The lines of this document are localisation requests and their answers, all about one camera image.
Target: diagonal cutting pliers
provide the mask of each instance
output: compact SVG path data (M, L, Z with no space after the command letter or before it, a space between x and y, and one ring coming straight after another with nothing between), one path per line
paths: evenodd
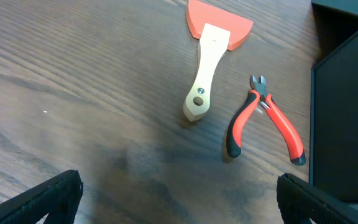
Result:
M227 129L227 153L232 158L240 156L242 130L252 112L256 109L258 103L260 103L283 135L288 146L291 162L298 166L304 165L306 163L306 157L301 137L288 118L276 106L272 99L272 95L267 93L265 78L261 76L260 82L258 82L258 80L252 76L250 82L252 90L249 92L244 105L230 121Z

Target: white handle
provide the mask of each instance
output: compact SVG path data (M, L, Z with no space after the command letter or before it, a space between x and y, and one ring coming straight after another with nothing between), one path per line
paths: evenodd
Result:
M209 109L211 84L215 68L227 50L230 31L205 24L198 43L197 77L186 100L183 112L190 121L201 119Z

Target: hole in handle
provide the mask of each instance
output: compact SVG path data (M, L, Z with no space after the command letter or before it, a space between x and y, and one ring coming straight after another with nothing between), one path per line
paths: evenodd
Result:
M193 103L197 106L201 106L204 103L204 101L201 97L196 96L193 98Z

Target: wooden surface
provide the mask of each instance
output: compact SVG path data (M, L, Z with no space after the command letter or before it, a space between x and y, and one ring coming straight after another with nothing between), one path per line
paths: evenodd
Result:
M208 3L254 21L216 70L198 123L182 104L198 40L182 0L0 0L0 203L67 170L85 183L75 223L281 223L277 177L290 164L269 117L254 113L243 152L224 162L227 125L249 77L292 121L309 155L309 0Z

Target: plier jaw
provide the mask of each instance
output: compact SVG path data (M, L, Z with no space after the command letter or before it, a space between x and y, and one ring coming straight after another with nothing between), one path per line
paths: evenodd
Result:
M262 76L259 79L251 77L252 90L240 110L234 115L227 129L226 147L230 157L237 157L241 154L241 135L246 122L256 109L258 103L264 108L270 119L284 137L288 146L290 160L293 164L302 166L306 163L305 152L301 137L291 124L288 118L280 111L273 102L272 95L266 91L266 79Z

